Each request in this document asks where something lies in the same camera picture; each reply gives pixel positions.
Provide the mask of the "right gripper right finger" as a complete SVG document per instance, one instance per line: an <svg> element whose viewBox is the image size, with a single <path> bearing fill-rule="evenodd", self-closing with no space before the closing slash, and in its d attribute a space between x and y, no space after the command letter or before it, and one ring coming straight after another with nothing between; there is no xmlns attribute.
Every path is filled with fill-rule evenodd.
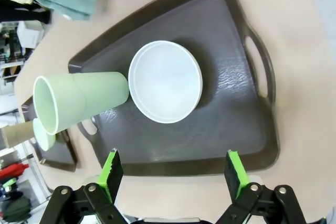
<svg viewBox="0 0 336 224"><path fill-rule="evenodd" d="M306 223L293 189L288 185L269 189L251 182L237 151L227 152L224 176L232 203L220 223L247 223L252 216L265 223Z"/></svg>

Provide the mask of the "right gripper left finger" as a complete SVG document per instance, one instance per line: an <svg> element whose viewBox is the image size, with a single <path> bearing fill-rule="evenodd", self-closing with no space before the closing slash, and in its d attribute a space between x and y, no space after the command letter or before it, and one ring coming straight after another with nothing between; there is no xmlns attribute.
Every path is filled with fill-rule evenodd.
<svg viewBox="0 0 336 224"><path fill-rule="evenodd" d="M76 190L65 185L54 190L40 223L81 223L90 215L99 223L126 223L114 205L122 177L119 152L113 149L96 182Z"/></svg>

